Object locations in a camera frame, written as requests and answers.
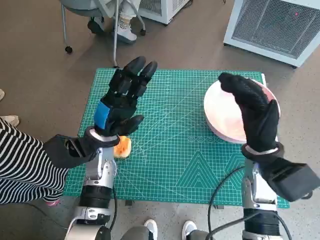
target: green cutting mat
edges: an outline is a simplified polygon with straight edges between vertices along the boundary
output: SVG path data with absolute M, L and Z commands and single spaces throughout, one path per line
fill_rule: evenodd
M 79 136 L 93 125 L 100 98 L 107 92 L 114 69 L 98 69 L 82 118 Z M 240 144 L 228 143 L 207 127 L 204 96 L 221 71 L 157 70 L 139 99 L 136 114 L 145 119 L 130 135 L 132 152 L 118 160 L 117 197 L 177 203 L 207 204 L 218 183 L 244 164 Z M 260 72 L 230 72 L 263 82 Z M 69 171 L 64 195 L 79 196 L 85 166 Z M 243 172 L 219 191 L 215 204 L 242 205 Z M 279 199 L 279 207 L 289 204 Z

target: white sneaker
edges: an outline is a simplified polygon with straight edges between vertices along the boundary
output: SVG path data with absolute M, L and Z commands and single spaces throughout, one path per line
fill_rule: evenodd
M 182 227 L 182 240 L 186 240 L 187 236 L 194 230 L 197 230 L 197 226 L 193 221 L 186 221 Z
M 19 117 L 16 115 L 9 115 L 9 116 L 0 116 L 3 120 L 5 120 L 7 123 L 11 124 L 12 126 L 16 127 L 19 125 Z
M 144 226 L 153 234 L 153 240 L 158 238 L 158 226 L 155 220 L 149 219 L 144 223 Z
M 5 97 L 5 92 L 0 88 L 0 101 Z
M 118 26 L 118 39 L 126 44 L 134 44 L 137 40 L 137 35 L 131 32 L 131 27 L 122 28 Z

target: pink bowl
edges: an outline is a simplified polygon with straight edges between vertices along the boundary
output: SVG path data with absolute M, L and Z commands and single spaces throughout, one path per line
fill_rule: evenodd
M 275 95 L 260 82 L 257 83 L 267 96 L 268 100 L 275 99 Z M 221 83 L 216 81 L 206 91 L 204 96 L 205 119 L 214 134 L 221 139 L 236 144 L 245 144 L 246 134 L 242 121 L 242 114 L 235 97 L 221 89 Z

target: black robotic glove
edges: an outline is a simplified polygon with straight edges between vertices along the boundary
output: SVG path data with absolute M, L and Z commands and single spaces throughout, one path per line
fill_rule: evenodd
M 275 149 L 279 123 L 276 100 L 269 102 L 262 88 L 243 76 L 223 72 L 218 79 L 222 90 L 232 93 L 241 109 L 249 147 L 257 152 Z

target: finger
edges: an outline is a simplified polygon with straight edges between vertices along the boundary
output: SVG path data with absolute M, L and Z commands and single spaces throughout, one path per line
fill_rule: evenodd
M 223 72 L 218 79 L 221 82 L 221 89 L 232 93 L 238 105 L 254 111 L 264 110 L 267 106 L 267 96 L 262 88 L 251 79 L 226 72 Z
M 276 136 L 277 128 L 275 126 L 278 126 L 279 118 L 278 103 L 275 99 L 272 99 L 264 112 L 264 116 L 261 118 L 260 125 L 257 129 L 258 135 L 262 134 L 263 131 L 273 130 L 275 132 L 272 134 L 269 132 L 269 135 Z

